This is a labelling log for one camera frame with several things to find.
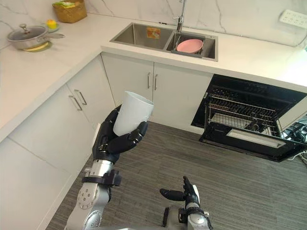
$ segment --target white countertop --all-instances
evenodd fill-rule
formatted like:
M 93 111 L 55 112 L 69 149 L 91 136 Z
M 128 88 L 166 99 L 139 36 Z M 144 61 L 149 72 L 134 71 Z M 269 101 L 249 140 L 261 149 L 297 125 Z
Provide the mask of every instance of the white countertop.
M 129 23 L 172 28 L 137 20 L 88 14 L 73 24 L 61 23 L 53 46 L 43 52 L 0 53 L 0 141 L 101 52 L 262 82 L 307 93 L 307 52 L 289 46 L 183 28 L 218 36 L 218 62 L 109 42 Z

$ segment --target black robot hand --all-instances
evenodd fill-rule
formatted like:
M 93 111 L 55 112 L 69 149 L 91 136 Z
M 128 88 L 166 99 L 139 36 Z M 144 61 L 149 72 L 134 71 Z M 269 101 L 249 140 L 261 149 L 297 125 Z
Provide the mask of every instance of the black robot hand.
M 115 163 L 119 154 L 135 147 L 145 136 L 148 123 L 141 122 L 131 133 L 117 136 L 113 132 L 120 107 L 115 108 L 100 125 L 92 152 L 94 160 L 107 160 Z

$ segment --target dishwasher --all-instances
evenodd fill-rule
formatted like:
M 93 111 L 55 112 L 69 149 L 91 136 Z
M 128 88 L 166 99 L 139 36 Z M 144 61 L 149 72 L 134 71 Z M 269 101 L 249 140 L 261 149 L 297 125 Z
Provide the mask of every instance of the dishwasher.
M 306 95 L 214 74 L 191 125 L 204 128 L 202 142 L 280 162 L 307 148 L 286 139 L 279 122 Z

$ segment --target cabinet handle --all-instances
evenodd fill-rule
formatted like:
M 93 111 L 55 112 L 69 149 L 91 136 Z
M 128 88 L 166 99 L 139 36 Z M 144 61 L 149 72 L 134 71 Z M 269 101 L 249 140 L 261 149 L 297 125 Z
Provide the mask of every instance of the cabinet handle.
M 87 102 L 86 102 L 85 98 L 83 97 L 83 94 L 81 93 L 81 91 L 80 90 L 75 90 L 75 92 L 78 92 L 80 94 L 80 96 L 81 96 L 81 98 L 83 100 L 82 104 L 87 105 Z
M 156 74 L 154 77 L 154 90 L 157 90 L 157 77 L 158 77 L 158 74 Z
M 82 111 L 82 108 L 81 108 L 79 102 L 77 101 L 77 99 L 74 96 L 72 96 L 72 95 L 69 95 L 69 97 L 75 100 L 76 104 L 78 105 L 78 107 L 75 105 L 77 110 L 78 111 Z
M 148 74 L 147 74 L 147 88 L 148 89 L 150 88 L 150 85 L 149 85 L 149 75 L 150 75 L 150 72 L 148 72 Z

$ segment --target pink bowl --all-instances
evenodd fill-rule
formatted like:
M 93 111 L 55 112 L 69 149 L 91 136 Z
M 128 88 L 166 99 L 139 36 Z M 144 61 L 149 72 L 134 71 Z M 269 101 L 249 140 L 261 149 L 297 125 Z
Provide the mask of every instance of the pink bowl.
M 183 41 L 177 46 L 177 51 L 194 54 L 200 51 L 203 42 L 199 39 L 189 39 Z

